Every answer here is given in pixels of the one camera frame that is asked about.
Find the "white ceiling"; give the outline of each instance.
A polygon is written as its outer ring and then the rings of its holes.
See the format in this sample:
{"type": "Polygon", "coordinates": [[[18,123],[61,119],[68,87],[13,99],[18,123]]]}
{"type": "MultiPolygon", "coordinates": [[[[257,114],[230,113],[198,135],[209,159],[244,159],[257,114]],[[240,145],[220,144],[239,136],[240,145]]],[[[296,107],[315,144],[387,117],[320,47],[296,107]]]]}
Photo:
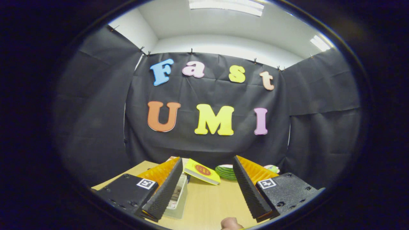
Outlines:
{"type": "Polygon", "coordinates": [[[317,30],[277,6],[265,4],[261,17],[220,9],[190,10],[188,0],[154,0],[139,11],[159,39],[213,34],[252,39],[302,58],[321,52],[310,39],[317,30]]]}

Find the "yellow letter m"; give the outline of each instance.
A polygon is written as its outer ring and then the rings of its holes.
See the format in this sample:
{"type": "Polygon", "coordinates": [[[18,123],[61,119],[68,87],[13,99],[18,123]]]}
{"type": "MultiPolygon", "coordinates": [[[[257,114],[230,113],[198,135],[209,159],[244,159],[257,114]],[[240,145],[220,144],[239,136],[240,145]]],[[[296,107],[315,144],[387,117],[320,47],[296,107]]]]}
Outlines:
{"type": "Polygon", "coordinates": [[[220,108],[217,116],[214,115],[212,108],[208,104],[198,104],[196,108],[199,110],[199,124],[198,128],[195,129],[196,134],[207,134],[207,124],[211,134],[214,134],[220,125],[220,129],[217,131],[219,135],[233,135],[234,132],[231,129],[233,107],[223,106],[220,108]]]}

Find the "orange letter u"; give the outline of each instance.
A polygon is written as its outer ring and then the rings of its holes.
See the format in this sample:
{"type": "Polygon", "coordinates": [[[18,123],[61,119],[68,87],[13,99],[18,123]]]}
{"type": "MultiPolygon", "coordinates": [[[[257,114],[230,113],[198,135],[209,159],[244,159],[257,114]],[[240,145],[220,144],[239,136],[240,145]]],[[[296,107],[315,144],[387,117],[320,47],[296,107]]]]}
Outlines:
{"type": "Polygon", "coordinates": [[[148,103],[148,125],[151,129],[158,132],[169,132],[175,127],[176,124],[176,113],[180,104],[177,102],[169,102],[167,106],[169,107],[169,117],[166,124],[159,123],[159,110],[163,106],[162,102],[150,101],[148,103]]]}

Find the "black fabric backdrop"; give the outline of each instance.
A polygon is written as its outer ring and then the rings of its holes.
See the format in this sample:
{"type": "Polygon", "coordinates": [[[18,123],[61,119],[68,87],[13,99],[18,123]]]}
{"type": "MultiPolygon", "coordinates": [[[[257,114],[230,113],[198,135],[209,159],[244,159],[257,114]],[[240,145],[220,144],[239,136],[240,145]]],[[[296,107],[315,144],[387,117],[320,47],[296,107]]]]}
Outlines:
{"type": "Polygon", "coordinates": [[[254,64],[241,58],[194,53],[164,53],[142,57],[126,100],[125,134],[127,152],[133,164],[143,160],[163,162],[170,156],[192,158],[214,168],[232,163],[236,154],[255,162],[282,165],[287,150],[290,118],[286,87],[277,69],[254,64]],[[169,81],[154,86],[150,67],[158,62],[173,59],[169,81]],[[204,77],[195,78],[182,74],[189,61],[204,63],[204,77]],[[229,80],[232,65],[244,67],[246,80],[235,83],[229,80]],[[266,90],[259,73],[268,71],[274,76],[273,91],[266,90]],[[166,123],[168,102],[178,102],[176,125],[169,132],[156,132],[147,124],[148,102],[160,101],[159,122],[166,123]],[[198,126],[198,104],[209,104],[217,114],[222,106],[232,106],[234,134],[222,136],[195,134],[198,126]],[[255,135],[256,114],[254,108],[267,108],[267,135],[255,135]]]}
{"type": "Polygon", "coordinates": [[[141,54],[122,35],[104,28],[84,41],[59,81],[54,105],[57,145],[67,168],[87,185],[144,160],[160,163],[181,156],[214,168],[241,155],[261,165],[277,165],[320,188],[357,154],[360,97],[348,65],[335,49],[285,71],[203,53],[143,56],[135,70],[141,54]],[[170,79],[154,86],[150,67],[168,58],[175,62],[170,79]],[[182,74],[189,61],[204,63],[204,77],[182,74]],[[229,80],[231,65],[244,67],[243,83],[229,80]],[[263,71],[273,76],[273,91],[264,88],[259,76],[263,71]],[[171,131],[156,132],[148,126],[150,101],[164,104],[161,123],[167,122],[168,102],[181,104],[171,131]],[[195,134],[198,104],[209,104],[215,114],[222,106],[232,106],[234,134],[195,134]],[[268,109],[267,135],[254,134],[257,107],[268,109]]]}
{"type": "Polygon", "coordinates": [[[66,167],[87,185],[131,166],[124,145],[124,104],[141,55],[121,34],[103,28],[83,42],[60,78],[56,143],[66,167]]]}
{"type": "Polygon", "coordinates": [[[291,116],[283,171],[326,187],[359,153],[362,110],[354,76],[336,49],[289,67],[283,76],[291,116]]]}
{"type": "Polygon", "coordinates": [[[214,168],[231,163],[234,155],[241,155],[261,165],[277,165],[282,172],[292,172],[321,188],[328,186],[356,154],[360,124],[357,85],[336,49],[285,71],[224,55],[164,53],[142,57],[134,73],[126,101],[125,134],[132,164],[143,160],[163,162],[169,156],[181,156],[214,168]],[[149,68],[168,58],[175,62],[170,79],[154,86],[154,74],[149,68]],[[189,61],[205,64],[203,78],[182,74],[189,61]],[[244,83],[229,80],[231,65],[244,67],[244,83]],[[273,91],[263,87],[259,76],[263,71],[274,77],[273,91]],[[164,104],[159,114],[161,123],[167,122],[168,102],[181,104],[173,130],[156,132],[148,126],[149,101],[164,104]],[[197,104],[209,104],[215,114],[222,106],[234,107],[234,134],[195,134],[197,104]],[[268,109],[267,135],[254,135],[256,107],[268,109]]]}

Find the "green striped plate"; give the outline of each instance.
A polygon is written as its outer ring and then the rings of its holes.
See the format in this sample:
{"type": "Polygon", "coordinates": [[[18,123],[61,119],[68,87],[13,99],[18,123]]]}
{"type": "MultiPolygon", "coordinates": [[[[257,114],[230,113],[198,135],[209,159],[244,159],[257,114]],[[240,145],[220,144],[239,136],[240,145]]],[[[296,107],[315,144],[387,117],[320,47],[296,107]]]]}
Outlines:
{"type": "Polygon", "coordinates": [[[215,168],[219,176],[226,180],[237,180],[234,175],[233,165],[219,165],[215,168]]]}

